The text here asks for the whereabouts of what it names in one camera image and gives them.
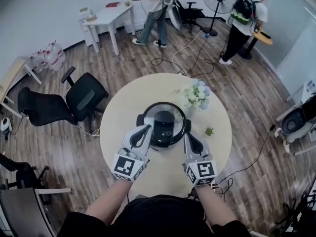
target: person in white shirt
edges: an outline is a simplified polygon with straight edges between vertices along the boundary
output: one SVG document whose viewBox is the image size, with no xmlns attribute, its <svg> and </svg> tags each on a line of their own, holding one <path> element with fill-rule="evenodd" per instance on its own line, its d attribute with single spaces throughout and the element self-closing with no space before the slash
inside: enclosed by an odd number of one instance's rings
<svg viewBox="0 0 316 237">
<path fill-rule="evenodd" d="M 147 45 L 148 38 L 151 34 L 155 22 L 158 25 L 158 34 L 160 40 L 160 46 L 162 48 L 167 47 L 167 27 L 166 27 L 166 10 L 167 6 L 164 5 L 164 0 L 150 0 L 152 4 L 152 9 L 149 10 L 147 15 L 147 20 L 142 31 L 142 35 L 133 39 L 135 45 Z M 159 46 L 159 42 L 154 41 L 154 45 Z"/>
<path fill-rule="evenodd" d="M 233 20 L 233 25 L 231 32 L 229 34 L 227 49 L 225 54 L 219 60 L 220 64 L 230 65 L 232 58 L 238 51 L 242 48 L 243 45 L 249 40 L 250 36 L 254 33 L 255 25 L 259 28 L 262 28 L 263 23 L 268 21 L 268 9 L 262 3 L 264 0 L 252 0 L 258 1 L 256 3 L 256 18 L 250 20 L 247 25 L 242 24 L 237 20 Z"/>
</svg>

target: gray pants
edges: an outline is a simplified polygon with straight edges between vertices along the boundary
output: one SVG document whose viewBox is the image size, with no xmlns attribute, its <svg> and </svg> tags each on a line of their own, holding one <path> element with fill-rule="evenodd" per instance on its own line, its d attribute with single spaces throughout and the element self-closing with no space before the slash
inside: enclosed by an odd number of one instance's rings
<svg viewBox="0 0 316 237">
<path fill-rule="evenodd" d="M 158 34 L 159 39 L 161 40 L 161 45 L 167 45 L 166 11 L 167 6 L 159 11 L 148 13 L 144 29 L 142 31 L 142 35 L 141 37 L 137 38 L 138 42 L 143 44 L 148 43 L 149 35 L 154 27 L 155 22 L 157 22 Z"/>
</svg>

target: black pants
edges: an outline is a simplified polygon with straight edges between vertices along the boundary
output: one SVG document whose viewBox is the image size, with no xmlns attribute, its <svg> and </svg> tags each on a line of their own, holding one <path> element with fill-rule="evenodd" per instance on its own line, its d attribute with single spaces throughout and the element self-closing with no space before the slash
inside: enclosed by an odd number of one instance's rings
<svg viewBox="0 0 316 237">
<path fill-rule="evenodd" d="M 229 34 L 227 49 L 223 55 L 223 61 L 228 61 L 232 58 L 238 51 L 242 48 L 243 45 L 249 40 L 250 36 L 243 34 L 236 26 L 232 25 L 231 32 Z"/>
</svg>

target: standing fan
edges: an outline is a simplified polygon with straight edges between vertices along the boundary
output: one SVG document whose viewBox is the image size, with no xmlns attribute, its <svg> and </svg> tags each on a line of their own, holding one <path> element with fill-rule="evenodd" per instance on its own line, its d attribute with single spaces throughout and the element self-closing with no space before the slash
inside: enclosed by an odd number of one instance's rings
<svg viewBox="0 0 316 237">
<path fill-rule="evenodd" d="M 236 0 L 204 0 L 206 6 L 215 12 L 212 25 L 210 28 L 203 27 L 203 32 L 210 34 L 211 36 L 217 36 L 217 31 L 213 29 L 215 17 L 217 13 L 226 14 L 232 11 Z"/>
</svg>

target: black and white marker cube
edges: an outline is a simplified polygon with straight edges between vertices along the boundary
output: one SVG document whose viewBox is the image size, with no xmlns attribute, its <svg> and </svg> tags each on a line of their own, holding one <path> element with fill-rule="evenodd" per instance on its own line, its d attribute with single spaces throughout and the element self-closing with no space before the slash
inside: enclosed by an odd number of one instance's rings
<svg viewBox="0 0 316 237">
<path fill-rule="evenodd" d="M 145 164 L 141 160 L 131 159 L 119 154 L 114 155 L 111 171 L 120 179 L 135 182 L 144 169 Z"/>
<path fill-rule="evenodd" d="M 191 162 L 187 166 L 186 174 L 194 186 L 211 184 L 217 176 L 216 163 L 214 160 Z"/>
</svg>

